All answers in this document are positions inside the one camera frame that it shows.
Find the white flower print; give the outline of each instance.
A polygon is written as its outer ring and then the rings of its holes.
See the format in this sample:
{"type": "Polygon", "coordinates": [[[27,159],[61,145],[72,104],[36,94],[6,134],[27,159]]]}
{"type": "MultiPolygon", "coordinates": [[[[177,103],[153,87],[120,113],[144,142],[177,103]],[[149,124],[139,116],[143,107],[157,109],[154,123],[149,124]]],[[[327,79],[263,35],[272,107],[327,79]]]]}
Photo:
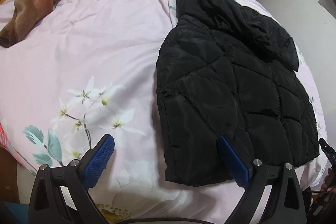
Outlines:
{"type": "Polygon", "coordinates": [[[72,147],[70,143],[66,143],[64,145],[63,150],[63,158],[65,162],[70,162],[73,159],[80,160],[82,156],[85,154],[85,150],[82,146],[76,146],[76,148],[72,147]]]}
{"type": "Polygon", "coordinates": [[[57,129],[58,123],[63,121],[66,117],[69,117],[69,111],[73,108],[73,104],[70,104],[70,102],[65,105],[61,99],[59,99],[59,104],[61,106],[61,109],[58,112],[58,116],[53,118],[50,122],[54,124],[53,129],[57,129]]]}
{"type": "Polygon", "coordinates": [[[109,195],[106,195],[106,187],[98,186],[92,189],[90,194],[104,197],[100,199],[103,203],[97,204],[103,216],[108,221],[117,223],[137,218],[163,200],[177,198],[180,190],[157,188],[156,168],[155,161],[125,161],[122,170],[109,178],[109,195]]]}
{"type": "Polygon", "coordinates": [[[114,111],[112,111],[112,113],[113,116],[111,118],[106,119],[109,125],[100,128],[110,132],[110,134],[115,139],[116,145],[118,145],[121,148],[124,148],[126,146],[127,138],[125,136],[125,131],[145,135],[141,130],[138,130],[128,125],[128,123],[134,117],[135,113],[134,108],[124,111],[115,108],[114,111]]]}
{"type": "Polygon", "coordinates": [[[316,130],[318,133],[320,133],[320,130],[321,130],[321,125],[319,122],[316,123],[316,130]]]}
{"type": "Polygon", "coordinates": [[[76,96],[69,101],[71,105],[76,103],[82,103],[86,107],[91,105],[90,99],[94,99],[97,96],[95,90],[93,90],[94,78],[89,79],[86,88],[84,90],[68,90],[68,92],[75,94],[76,96]]]}
{"type": "Polygon", "coordinates": [[[80,129],[82,129],[84,127],[84,125],[85,125],[85,120],[84,119],[83,120],[79,119],[75,122],[75,129],[77,131],[79,131],[80,129]]]}
{"type": "Polygon", "coordinates": [[[307,65],[307,63],[306,63],[306,61],[305,61],[305,58],[303,57],[303,54],[302,54],[302,52],[300,51],[299,47],[298,47],[296,44],[294,44],[294,45],[295,45],[295,49],[296,49],[296,53],[297,53],[297,57],[298,57],[298,59],[299,59],[299,66],[301,67],[301,66],[305,66],[305,65],[307,65]]]}
{"type": "Polygon", "coordinates": [[[98,94],[98,98],[93,104],[89,107],[90,110],[95,110],[97,108],[102,109],[108,106],[111,103],[113,95],[118,89],[125,89],[124,85],[113,85],[112,83],[109,86],[105,86],[102,89],[94,89],[93,92],[98,94]]]}

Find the quilted jacket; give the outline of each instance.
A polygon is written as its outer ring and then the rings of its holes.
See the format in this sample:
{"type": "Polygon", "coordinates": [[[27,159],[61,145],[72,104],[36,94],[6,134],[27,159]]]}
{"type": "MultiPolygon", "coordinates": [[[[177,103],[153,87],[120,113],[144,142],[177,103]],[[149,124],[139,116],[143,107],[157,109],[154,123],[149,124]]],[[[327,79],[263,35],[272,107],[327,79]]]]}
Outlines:
{"type": "Polygon", "coordinates": [[[230,179],[216,148],[220,135],[268,165],[317,157],[314,111],[285,29],[234,0],[176,4],[178,24],[157,60],[166,180],[200,186],[230,179]]]}

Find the black cable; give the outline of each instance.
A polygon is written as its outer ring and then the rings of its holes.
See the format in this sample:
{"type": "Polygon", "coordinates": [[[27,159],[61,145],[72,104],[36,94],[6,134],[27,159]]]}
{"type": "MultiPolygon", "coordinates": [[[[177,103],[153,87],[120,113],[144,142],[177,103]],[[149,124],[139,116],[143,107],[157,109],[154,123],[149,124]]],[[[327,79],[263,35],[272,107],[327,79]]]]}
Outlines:
{"type": "Polygon", "coordinates": [[[317,194],[336,194],[334,192],[327,192],[327,191],[313,191],[313,190],[309,190],[309,191],[302,191],[303,193],[317,193],[317,194]]]}
{"type": "Polygon", "coordinates": [[[128,219],[122,222],[118,222],[118,224],[130,224],[130,223],[138,223],[138,222],[159,222],[159,221],[185,221],[185,222],[195,222],[201,224],[213,224],[212,222],[191,219],[191,218],[179,218],[179,217],[157,217],[157,218],[139,218],[139,219],[128,219]]]}

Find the pink bedsheet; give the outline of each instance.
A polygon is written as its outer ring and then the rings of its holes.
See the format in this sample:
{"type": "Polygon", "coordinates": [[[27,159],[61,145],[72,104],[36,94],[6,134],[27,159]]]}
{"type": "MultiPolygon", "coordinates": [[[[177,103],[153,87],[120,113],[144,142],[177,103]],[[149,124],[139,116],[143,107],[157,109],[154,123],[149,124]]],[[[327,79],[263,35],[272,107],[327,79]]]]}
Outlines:
{"type": "MultiPolygon", "coordinates": [[[[236,0],[271,16],[255,0],[236,0]]],[[[115,152],[89,192],[111,222],[176,216],[223,223],[243,189],[234,181],[204,187],[166,182],[156,102],[156,60],[175,26],[175,0],[61,0],[22,42],[0,50],[0,142],[35,173],[41,163],[66,165],[105,133],[115,152]]],[[[0,5],[0,28],[13,0],[0,5]]],[[[298,78],[326,138],[316,85],[298,50],[298,78]]],[[[315,185],[323,153],[297,168],[301,186],[315,185]]],[[[265,190],[253,218],[266,205],[265,190]]],[[[68,204],[69,193],[64,190],[68,204]]]]}

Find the metal screw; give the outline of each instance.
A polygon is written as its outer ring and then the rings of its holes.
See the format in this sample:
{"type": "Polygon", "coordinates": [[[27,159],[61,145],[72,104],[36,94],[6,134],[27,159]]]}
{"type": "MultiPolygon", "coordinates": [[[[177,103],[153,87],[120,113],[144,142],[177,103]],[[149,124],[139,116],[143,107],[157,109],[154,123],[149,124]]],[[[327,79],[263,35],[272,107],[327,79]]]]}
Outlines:
{"type": "Polygon", "coordinates": [[[77,159],[70,161],[71,166],[77,166],[78,164],[79,164],[79,160],[77,159]]]}
{"type": "Polygon", "coordinates": [[[256,166],[260,166],[260,165],[263,164],[263,162],[262,162],[261,160],[259,160],[259,159],[255,159],[255,160],[253,161],[253,163],[254,163],[254,165],[256,165],[256,166]]]}
{"type": "Polygon", "coordinates": [[[40,170],[45,170],[47,167],[48,167],[47,164],[42,164],[42,165],[40,166],[40,170]]]}
{"type": "Polygon", "coordinates": [[[288,170],[291,170],[293,168],[293,165],[291,165],[290,163],[286,163],[285,164],[285,167],[288,169],[288,170]]]}

